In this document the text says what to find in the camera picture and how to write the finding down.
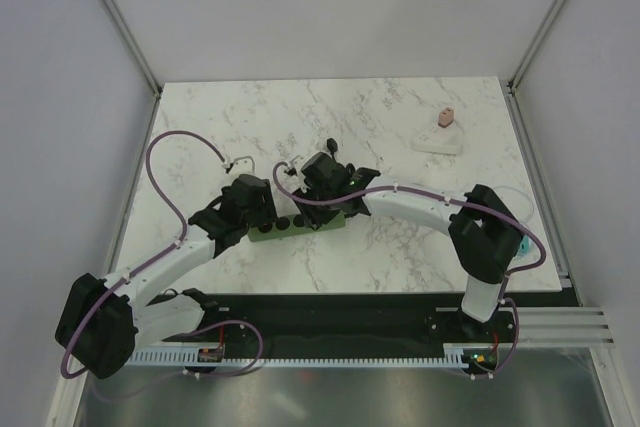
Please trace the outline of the green power strip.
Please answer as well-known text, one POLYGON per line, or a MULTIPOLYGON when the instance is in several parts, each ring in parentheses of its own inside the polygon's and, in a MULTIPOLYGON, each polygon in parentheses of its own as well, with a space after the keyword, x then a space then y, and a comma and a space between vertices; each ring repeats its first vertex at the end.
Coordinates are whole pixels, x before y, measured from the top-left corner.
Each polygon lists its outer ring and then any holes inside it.
POLYGON ((252 227, 248 232, 248 238, 251 242, 266 242, 336 230, 345 226, 346 219, 342 213, 338 213, 328 223, 317 229, 307 226, 301 214, 287 215, 279 217, 275 222, 252 227))

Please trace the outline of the beige pink charger plug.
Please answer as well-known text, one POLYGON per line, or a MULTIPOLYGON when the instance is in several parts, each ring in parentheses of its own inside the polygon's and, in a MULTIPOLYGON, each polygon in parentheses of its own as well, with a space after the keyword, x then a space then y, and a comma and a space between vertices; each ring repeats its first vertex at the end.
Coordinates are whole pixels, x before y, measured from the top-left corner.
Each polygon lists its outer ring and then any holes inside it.
POLYGON ((455 111, 451 107, 444 108, 438 115, 437 124, 441 128, 448 128, 455 121, 455 111))

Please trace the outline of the teal power strip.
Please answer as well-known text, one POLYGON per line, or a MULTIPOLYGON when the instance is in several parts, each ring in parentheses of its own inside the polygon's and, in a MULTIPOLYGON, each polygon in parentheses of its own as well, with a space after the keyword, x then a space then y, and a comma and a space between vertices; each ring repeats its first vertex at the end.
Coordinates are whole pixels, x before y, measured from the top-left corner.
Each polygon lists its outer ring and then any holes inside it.
POLYGON ((529 254, 531 251, 531 242, 528 237, 524 237, 519 244, 518 250, 516 252, 516 257, 521 258, 529 254))

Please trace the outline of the light blue plug with cable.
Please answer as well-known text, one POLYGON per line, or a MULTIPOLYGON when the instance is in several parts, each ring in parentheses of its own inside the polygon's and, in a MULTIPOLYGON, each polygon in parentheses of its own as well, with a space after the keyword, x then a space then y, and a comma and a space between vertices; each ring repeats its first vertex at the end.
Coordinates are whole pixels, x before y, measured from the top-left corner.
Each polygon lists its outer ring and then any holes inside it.
POLYGON ((494 190, 522 224, 533 218, 535 203, 526 192, 509 186, 496 186, 494 190))

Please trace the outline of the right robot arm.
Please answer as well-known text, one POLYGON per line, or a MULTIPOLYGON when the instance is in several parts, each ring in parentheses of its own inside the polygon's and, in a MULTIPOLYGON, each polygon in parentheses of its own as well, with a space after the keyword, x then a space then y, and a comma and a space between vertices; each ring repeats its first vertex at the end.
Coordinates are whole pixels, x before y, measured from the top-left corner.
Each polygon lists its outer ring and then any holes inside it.
POLYGON ((390 178, 369 168, 343 165, 319 152, 308 160, 297 156, 294 194, 306 225, 319 229, 338 214, 390 217, 448 236, 459 264, 467 273, 458 328, 467 339, 483 339, 494 328, 493 314, 507 268, 518 253, 524 234, 501 198, 477 184, 464 195, 463 206, 418 193, 415 186, 392 185, 390 178))

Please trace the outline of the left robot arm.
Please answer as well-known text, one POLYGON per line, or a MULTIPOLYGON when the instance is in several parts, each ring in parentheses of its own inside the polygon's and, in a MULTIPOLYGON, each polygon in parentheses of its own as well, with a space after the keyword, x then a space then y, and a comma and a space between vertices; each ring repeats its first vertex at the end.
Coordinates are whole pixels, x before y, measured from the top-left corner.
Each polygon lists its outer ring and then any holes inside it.
POLYGON ((219 329, 201 292, 188 289, 164 302, 156 297, 175 281, 237 245, 249 230, 277 218, 271 185, 241 174, 219 197, 182 221, 176 240, 137 267, 103 278, 79 277, 70 289, 56 341, 65 349, 61 374, 74 378, 70 359, 99 379, 119 371, 137 351, 170 337, 208 340, 219 329))

